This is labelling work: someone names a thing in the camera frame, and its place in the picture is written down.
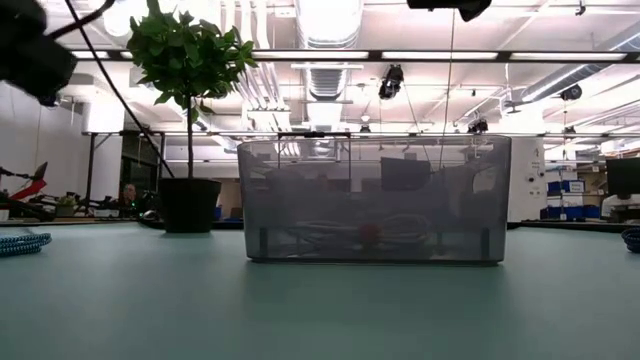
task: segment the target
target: transparent plastic bin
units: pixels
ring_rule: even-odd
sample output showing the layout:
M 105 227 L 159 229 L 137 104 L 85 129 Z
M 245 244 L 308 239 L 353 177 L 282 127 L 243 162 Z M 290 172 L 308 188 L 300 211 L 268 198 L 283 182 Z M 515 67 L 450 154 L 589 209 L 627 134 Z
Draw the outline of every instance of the transparent plastic bin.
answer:
M 502 136 L 243 143 L 247 256 L 495 264 L 504 258 L 510 159 Z

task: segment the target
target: computer monitor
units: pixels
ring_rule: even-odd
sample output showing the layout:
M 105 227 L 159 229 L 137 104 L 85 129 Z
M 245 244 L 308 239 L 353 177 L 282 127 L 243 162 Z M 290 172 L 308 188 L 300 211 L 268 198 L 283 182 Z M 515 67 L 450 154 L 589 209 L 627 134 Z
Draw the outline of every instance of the computer monitor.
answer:
M 607 160 L 610 195 L 640 194 L 640 158 Z

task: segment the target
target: person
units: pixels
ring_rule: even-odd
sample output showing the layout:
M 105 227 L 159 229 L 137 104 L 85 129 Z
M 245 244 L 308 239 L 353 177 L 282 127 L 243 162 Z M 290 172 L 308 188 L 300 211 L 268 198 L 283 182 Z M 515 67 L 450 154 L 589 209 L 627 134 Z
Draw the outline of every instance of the person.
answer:
M 120 205 L 135 206 L 136 202 L 136 186 L 133 184 L 127 184 L 122 189 L 122 196 L 120 197 Z

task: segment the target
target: black camera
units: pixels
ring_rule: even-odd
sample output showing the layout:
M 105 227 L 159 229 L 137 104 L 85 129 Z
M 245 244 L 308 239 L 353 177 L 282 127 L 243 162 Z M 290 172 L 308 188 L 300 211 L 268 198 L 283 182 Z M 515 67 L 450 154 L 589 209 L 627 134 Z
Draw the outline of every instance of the black camera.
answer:
M 491 0 L 407 0 L 410 9 L 458 9 L 460 17 L 465 22 L 471 21 L 482 14 Z

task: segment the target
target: ceiling light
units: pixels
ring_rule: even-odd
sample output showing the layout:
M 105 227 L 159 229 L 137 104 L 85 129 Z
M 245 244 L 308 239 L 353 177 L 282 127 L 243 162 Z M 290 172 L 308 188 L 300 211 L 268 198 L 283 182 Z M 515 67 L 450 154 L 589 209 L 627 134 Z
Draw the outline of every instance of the ceiling light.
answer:
M 366 59 L 368 51 L 348 50 L 255 50 L 252 52 L 254 60 L 307 60 L 307 59 Z
M 491 51 L 385 51 L 382 58 L 387 60 L 494 60 L 497 52 Z
M 72 51 L 72 53 L 78 59 L 93 59 L 91 51 Z M 107 59 L 109 57 L 106 51 L 96 51 L 96 54 L 100 59 Z
M 292 69 L 307 70 L 307 69 L 326 69 L 326 70 L 362 70 L 363 65 L 357 64 L 323 64 L 323 63 L 304 63 L 304 64 L 291 64 Z
M 617 61 L 627 56 L 625 53 L 590 53 L 590 52 L 570 52 L 570 53 L 524 53 L 516 52 L 511 54 L 511 60 L 536 60 L 536 61 Z

